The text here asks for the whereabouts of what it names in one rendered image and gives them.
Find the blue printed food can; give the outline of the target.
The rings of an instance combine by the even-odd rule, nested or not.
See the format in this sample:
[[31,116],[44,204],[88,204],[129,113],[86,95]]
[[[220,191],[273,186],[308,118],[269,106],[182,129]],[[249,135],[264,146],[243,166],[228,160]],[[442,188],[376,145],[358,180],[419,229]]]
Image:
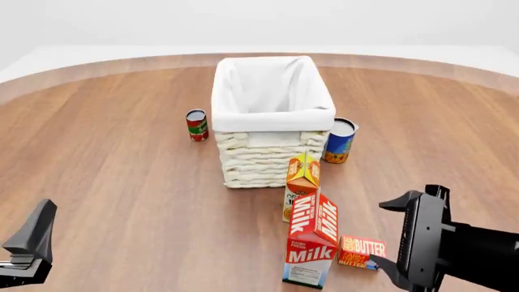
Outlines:
[[359,126],[346,118],[334,118],[332,130],[324,147],[323,159],[333,164],[347,160]]

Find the white wicker basket with liner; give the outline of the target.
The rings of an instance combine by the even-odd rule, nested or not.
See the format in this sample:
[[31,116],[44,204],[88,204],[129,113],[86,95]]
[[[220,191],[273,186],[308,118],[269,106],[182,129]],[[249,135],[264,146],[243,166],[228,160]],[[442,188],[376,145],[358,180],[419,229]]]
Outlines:
[[291,158],[322,157],[336,107],[308,56],[224,58],[211,116],[227,187],[283,187]]

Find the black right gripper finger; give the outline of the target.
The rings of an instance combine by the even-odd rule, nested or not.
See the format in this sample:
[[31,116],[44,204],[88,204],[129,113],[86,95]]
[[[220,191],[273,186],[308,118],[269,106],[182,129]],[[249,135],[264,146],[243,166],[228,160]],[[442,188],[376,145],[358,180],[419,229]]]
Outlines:
[[407,191],[402,196],[397,197],[396,199],[390,200],[390,201],[384,201],[379,203],[379,207],[387,210],[387,211],[393,211],[393,212],[404,212],[407,209],[407,204],[417,199],[419,196],[422,195],[421,191]]
[[370,260],[375,262],[380,269],[382,269],[390,279],[390,281],[399,289],[410,290],[411,283],[406,279],[397,269],[397,265],[385,257],[377,255],[370,255]]

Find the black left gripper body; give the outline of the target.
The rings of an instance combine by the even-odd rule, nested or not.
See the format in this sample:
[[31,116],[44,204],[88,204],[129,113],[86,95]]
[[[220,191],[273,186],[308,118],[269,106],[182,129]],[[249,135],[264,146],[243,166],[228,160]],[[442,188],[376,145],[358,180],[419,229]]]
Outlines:
[[44,284],[52,264],[29,256],[0,261],[0,288]]

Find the red and white milk carton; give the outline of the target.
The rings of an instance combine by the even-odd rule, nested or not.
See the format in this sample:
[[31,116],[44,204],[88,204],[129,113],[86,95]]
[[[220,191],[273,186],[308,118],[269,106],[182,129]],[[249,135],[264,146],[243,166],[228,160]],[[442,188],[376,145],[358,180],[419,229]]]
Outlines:
[[339,244],[337,206],[319,191],[294,201],[282,281],[323,289]]

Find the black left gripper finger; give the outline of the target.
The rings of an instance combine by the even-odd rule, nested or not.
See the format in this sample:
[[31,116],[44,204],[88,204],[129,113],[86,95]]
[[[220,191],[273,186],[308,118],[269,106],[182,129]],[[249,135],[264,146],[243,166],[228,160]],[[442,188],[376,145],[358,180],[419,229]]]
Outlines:
[[13,256],[31,256],[51,264],[51,239],[57,209],[53,201],[43,199],[21,228],[8,238],[2,247]]

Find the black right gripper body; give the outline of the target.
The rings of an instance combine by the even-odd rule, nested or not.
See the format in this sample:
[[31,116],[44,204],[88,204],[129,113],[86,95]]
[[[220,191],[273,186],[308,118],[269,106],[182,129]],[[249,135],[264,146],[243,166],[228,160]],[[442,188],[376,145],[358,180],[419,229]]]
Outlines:
[[449,223],[450,189],[427,184],[417,199],[407,204],[398,250],[398,271],[409,280],[409,292],[436,292],[444,275],[470,280],[470,269],[457,255],[441,257],[443,232],[454,233],[459,225]]

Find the red butter box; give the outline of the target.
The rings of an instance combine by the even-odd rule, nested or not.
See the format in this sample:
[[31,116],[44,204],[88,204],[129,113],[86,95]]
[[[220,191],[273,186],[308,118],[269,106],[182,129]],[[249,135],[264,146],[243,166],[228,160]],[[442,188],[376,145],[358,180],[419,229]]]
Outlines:
[[342,235],[337,261],[339,264],[377,271],[379,265],[371,260],[371,255],[385,258],[386,252],[383,241]]

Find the orange juice carton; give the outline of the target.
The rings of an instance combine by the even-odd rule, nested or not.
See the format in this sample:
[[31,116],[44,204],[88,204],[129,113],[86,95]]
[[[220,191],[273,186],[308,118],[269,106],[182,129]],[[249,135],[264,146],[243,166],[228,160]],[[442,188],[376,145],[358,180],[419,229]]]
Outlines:
[[282,220],[289,223],[294,201],[320,189],[320,163],[308,152],[289,161],[285,180]]

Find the red tomato sauce can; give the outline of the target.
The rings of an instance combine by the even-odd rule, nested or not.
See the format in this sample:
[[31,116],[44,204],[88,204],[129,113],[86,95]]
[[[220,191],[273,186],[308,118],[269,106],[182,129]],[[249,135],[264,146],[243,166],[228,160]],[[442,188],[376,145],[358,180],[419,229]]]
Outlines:
[[191,140],[200,142],[208,138],[208,122],[205,111],[192,109],[186,114],[186,121]]

